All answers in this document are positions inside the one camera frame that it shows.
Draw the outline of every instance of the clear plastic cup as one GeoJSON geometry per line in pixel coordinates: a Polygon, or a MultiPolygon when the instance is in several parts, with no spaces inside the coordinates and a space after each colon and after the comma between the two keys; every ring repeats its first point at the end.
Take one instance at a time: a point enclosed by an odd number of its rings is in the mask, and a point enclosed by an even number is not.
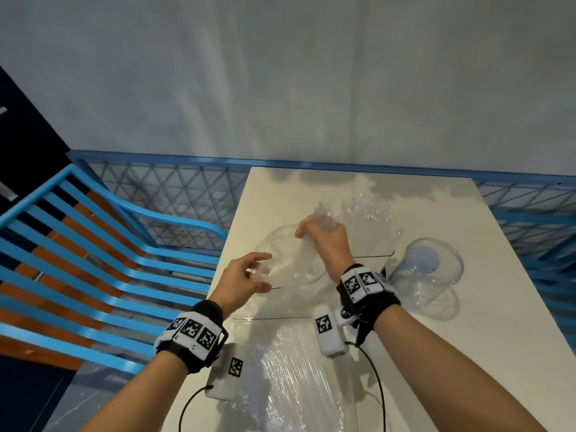
{"type": "Polygon", "coordinates": [[[419,238],[406,247],[404,259],[390,275],[391,285],[407,311],[428,305],[464,273],[464,261],[447,242],[419,238]]]}
{"type": "Polygon", "coordinates": [[[272,259],[255,264],[251,279],[283,288],[309,285],[326,273],[314,242],[310,237],[296,238],[296,228],[296,224],[279,227],[256,246],[254,251],[271,253],[272,259]]]}

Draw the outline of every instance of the white wall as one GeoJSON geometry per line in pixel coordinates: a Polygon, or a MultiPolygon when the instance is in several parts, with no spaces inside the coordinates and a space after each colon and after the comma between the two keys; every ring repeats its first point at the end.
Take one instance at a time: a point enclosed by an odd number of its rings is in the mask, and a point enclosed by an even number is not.
{"type": "Polygon", "coordinates": [[[576,174],[575,7],[0,0],[0,65],[72,149],[576,174]]]}

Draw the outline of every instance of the wristband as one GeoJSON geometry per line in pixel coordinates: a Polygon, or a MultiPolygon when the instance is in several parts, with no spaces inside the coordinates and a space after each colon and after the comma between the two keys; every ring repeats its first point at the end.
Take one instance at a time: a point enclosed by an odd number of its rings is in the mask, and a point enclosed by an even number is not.
{"type": "Polygon", "coordinates": [[[156,339],[156,354],[169,351],[186,364],[190,374],[209,367],[218,357],[228,338],[222,326],[222,309],[210,300],[203,300],[189,312],[182,312],[156,339]]]}
{"type": "Polygon", "coordinates": [[[362,264],[351,265],[340,277],[336,290],[340,302],[358,317],[356,346],[360,346],[374,329],[376,319],[392,305],[400,305],[398,297],[385,289],[380,276],[362,264]]]}

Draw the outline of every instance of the forearm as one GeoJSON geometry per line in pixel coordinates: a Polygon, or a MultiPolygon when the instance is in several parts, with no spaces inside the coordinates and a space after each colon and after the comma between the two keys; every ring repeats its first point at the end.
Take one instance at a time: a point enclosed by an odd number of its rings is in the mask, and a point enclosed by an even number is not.
{"type": "Polygon", "coordinates": [[[397,305],[374,330],[439,431],[544,431],[488,373],[397,305]]]}
{"type": "Polygon", "coordinates": [[[180,358],[159,352],[81,432],[157,432],[187,375],[180,358]]]}

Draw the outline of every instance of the hand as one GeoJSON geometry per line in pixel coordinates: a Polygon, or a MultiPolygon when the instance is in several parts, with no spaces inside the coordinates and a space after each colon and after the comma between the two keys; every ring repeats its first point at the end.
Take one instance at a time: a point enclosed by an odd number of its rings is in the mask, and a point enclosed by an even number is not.
{"type": "Polygon", "coordinates": [[[216,289],[208,297],[209,300],[222,308],[224,319],[245,305],[254,293],[267,293],[272,289],[270,283],[250,280],[250,273],[246,271],[258,261],[269,260],[271,257],[272,254],[270,253],[252,252],[230,261],[224,269],[216,289]]]}
{"type": "Polygon", "coordinates": [[[318,254],[326,265],[326,271],[334,282],[339,282],[344,271],[355,263],[343,224],[337,225],[331,232],[325,232],[312,221],[310,215],[300,221],[294,235],[297,238],[304,238],[305,235],[312,237],[318,254]]]}

